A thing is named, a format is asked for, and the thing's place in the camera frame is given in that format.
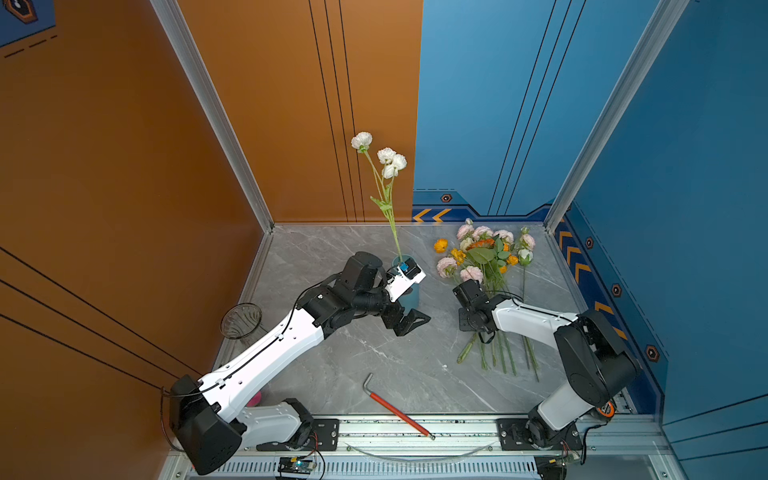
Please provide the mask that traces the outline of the right aluminium corner post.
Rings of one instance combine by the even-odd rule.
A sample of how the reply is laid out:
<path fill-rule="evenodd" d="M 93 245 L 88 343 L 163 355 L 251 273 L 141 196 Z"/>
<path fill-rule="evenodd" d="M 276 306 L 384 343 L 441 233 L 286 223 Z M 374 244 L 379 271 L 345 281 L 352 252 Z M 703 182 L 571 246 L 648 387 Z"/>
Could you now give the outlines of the right aluminium corner post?
<path fill-rule="evenodd" d="M 688 0 L 657 4 L 544 220 L 547 233 L 554 233 L 564 219 L 688 5 Z"/>

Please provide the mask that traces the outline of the white rose flower stem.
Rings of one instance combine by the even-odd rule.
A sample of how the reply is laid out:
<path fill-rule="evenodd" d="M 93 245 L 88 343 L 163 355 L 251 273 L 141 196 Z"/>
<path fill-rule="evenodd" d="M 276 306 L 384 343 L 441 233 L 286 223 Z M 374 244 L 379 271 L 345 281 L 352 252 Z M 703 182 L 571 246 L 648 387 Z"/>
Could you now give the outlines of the white rose flower stem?
<path fill-rule="evenodd" d="M 533 251 L 535 248 L 535 240 L 533 236 L 530 234 L 530 228 L 529 227 L 522 227 L 520 231 L 520 236 L 517 241 L 517 257 L 519 260 L 519 264 L 523 268 L 523 280 L 522 280 L 522 296 L 525 296 L 526 292 L 526 275 L 527 275 L 527 266 L 530 265 L 533 261 Z M 535 357 L 534 348 L 531 342 L 531 339 L 527 336 L 523 337 L 525 350 L 527 353 L 527 359 L 530 363 L 530 368 L 533 370 L 534 377 L 536 381 L 540 380 L 539 377 L 539 366 L 537 359 Z"/>

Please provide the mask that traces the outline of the pink carnation flower stem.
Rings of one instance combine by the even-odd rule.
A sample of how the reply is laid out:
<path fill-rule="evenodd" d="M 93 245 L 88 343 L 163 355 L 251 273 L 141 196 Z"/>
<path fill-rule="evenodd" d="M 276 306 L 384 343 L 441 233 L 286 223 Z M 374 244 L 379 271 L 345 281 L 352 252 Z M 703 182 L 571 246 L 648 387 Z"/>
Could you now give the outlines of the pink carnation flower stem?
<path fill-rule="evenodd" d="M 474 248 L 495 248 L 498 241 L 501 242 L 504 251 L 510 251 L 515 237 L 507 230 L 492 230 L 488 226 L 476 226 L 472 220 L 467 219 L 457 231 L 459 249 L 467 252 Z"/>

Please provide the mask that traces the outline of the teal ceramic vase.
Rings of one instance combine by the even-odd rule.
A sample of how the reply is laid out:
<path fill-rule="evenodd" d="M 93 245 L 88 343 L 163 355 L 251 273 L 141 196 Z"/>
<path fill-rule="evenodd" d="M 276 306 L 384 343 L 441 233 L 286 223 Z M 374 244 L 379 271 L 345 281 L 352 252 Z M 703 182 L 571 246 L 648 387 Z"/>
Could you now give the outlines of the teal ceramic vase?
<path fill-rule="evenodd" d="M 403 254 L 403 261 L 412 260 L 413 257 L 408 254 Z M 400 262 L 399 256 L 396 256 L 391 261 L 391 266 L 395 267 Z M 418 309 L 419 308 L 419 300 L 420 300 L 420 284 L 414 284 L 412 285 L 409 290 L 406 291 L 403 295 L 401 295 L 398 299 L 400 304 L 405 308 L 405 314 L 407 315 L 410 310 L 412 309 Z"/>

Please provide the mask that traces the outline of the orange black tape measure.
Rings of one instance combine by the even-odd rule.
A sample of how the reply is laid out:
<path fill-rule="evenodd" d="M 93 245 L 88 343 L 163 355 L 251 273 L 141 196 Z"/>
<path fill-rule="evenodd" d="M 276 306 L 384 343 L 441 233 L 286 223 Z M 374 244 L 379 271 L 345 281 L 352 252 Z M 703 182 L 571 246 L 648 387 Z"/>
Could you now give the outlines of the orange black tape measure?
<path fill-rule="evenodd" d="M 604 405 L 594 408 L 594 416 L 603 422 L 609 422 L 616 414 L 616 404 L 608 400 Z"/>

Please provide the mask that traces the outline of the aluminium corner post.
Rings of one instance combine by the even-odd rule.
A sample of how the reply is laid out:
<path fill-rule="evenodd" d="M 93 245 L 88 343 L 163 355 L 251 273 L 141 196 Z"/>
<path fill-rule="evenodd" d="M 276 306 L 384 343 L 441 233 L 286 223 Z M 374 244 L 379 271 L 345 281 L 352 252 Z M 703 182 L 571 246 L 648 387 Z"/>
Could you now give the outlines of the aluminium corner post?
<path fill-rule="evenodd" d="M 564 219 L 688 5 L 688 0 L 657 4 L 544 220 L 547 233 L 554 233 Z"/>
<path fill-rule="evenodd" d="M 271 234 L 274 220 L 179 3 L 151 0 L 150 4 L 254 216 L 262 231 Z"/>

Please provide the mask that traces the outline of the left aluminium corner post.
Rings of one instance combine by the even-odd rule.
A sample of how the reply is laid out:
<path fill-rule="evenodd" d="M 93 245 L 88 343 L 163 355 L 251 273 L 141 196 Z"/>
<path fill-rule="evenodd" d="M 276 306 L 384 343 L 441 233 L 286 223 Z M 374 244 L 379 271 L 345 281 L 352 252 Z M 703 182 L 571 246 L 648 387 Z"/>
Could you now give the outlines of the left aluminium corner post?
<path fill-rule="evenodd" d="M 271 234 L 274 220 L 179 3 L 151 0 L 150 4 L 254 216 L 262 231 Z"/>

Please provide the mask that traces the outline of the green circuit board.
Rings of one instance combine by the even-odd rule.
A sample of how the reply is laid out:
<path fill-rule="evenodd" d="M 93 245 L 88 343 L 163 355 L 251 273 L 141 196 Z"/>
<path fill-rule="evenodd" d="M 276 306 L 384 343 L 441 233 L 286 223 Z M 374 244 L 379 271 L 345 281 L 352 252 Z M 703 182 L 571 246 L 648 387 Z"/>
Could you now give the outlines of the green circuit board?
<path fill-rule="evenodd" d="M 308 457 L 280 457 L 277 468 L 277 479 L 309 479 L 318 468 L 317 462 Z"/>

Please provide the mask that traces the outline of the pink peony flower stem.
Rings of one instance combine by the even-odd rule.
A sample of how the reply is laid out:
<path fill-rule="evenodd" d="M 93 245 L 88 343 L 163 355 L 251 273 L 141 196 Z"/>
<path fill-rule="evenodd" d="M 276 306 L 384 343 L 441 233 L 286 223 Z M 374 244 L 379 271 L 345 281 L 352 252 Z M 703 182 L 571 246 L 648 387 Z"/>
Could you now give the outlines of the pink peony flower stem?
<path fill-rule="evenodd" d="M 480 354 L 483 370 L 500 368 L 503 373 L 518 374 L 510 341 L 506 334 L 498 333 L 491 325 L 491 314 L 483 309 L 485 301 L 490 302 L 501 295 L 502 300 L 511 295 L 507 282 L 503 278 L 506 268 L 498 269 L 499 264 L 490 262 L 475 265 L 459 263 L 455 256 L 438 261 L 438 274 L 443 279 L 455 282 L 454 295 L 460 303 L 459 329 L 470 334 L 456 358 L 462 364 L 476 349 Z"/>

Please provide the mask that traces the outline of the red handled hex key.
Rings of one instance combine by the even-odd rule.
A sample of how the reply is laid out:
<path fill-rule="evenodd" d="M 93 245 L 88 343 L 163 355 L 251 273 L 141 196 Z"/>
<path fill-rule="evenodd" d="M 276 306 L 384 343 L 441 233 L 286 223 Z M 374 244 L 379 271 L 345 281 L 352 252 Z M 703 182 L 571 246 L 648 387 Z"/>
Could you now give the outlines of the red handled hex key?
<path fill-rule="evenodd" d="M 387 411 L 395 415 L 398 419 L 405 422 L 407 425 L 409 425 L 411 428 L 416 430 L 420 435 L 428 438 L 429 440 L 434 441 L 436 439 L 435 435 L 431 433 L 427 428 L 425 428 L 423 425 L 418 423 L 416 420 L 414 420 L 412 417 L 395 407 L 393 404 L 385 400 L 383 397 L 375 393 L 370 389 L 370 382 L 373 379 L 374 374 L 369 373 L 362 384 L 362 389 L 364 393 L 371 398 L 373 401 L 375 401 L 377 404 L 385 408 Z"/>

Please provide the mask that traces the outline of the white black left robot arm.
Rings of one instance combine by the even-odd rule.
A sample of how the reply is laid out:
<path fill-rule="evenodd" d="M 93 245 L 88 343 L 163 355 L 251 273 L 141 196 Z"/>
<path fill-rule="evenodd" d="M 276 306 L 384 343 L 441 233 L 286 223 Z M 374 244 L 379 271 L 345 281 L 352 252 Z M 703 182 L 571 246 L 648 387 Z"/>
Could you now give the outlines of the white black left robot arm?
<path fill-rule="evenodd" d="M 198 380 L 177 380 L 167 394 L 169 424 L 196 473 L 216 471 L 245 447 L 316 447 L 314 418 L 297 399 L 252 413 L 247 404 L 294 360 L 356 319 L 377 317 L 398 336 L 429 322 L 400 301 L 425 277 L 413 259 L 385 267 L 377 256 L 357 252 L 342 271 L 302 291 L 285 318 L 236 358 Z"/>

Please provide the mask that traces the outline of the clear glass vase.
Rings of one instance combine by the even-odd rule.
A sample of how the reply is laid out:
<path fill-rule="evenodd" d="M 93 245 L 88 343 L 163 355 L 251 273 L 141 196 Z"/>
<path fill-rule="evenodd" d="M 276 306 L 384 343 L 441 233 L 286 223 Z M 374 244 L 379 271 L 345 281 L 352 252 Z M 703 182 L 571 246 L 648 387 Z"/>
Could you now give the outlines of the clear glass vase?
<path fill-rule="evenodd" d="M 235 305 L 223 316 L 219 331 L 224 338 L 248 347 L 258 339 L 261 327 L 261 308 L 254 303 L 245 302 Z"/>

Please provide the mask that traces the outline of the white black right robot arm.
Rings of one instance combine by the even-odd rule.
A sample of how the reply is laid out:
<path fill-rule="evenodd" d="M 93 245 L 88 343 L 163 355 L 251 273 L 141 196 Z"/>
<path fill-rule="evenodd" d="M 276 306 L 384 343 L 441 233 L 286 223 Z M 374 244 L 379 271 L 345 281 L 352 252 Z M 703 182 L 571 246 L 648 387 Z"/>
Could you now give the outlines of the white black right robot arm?
<path fill-rule="evenodd" d="M 606 317 L 560 313 L 523 303 L 510 293 L 488 296 L 475 280 L 453 289 L 460 319 L 480 335 L 515 333 L 557 350 L 566 381 L 528 414 L 524 438 L 537 449 L 558 446 L 576 421 L 609 404 L 642 371 Z"/>

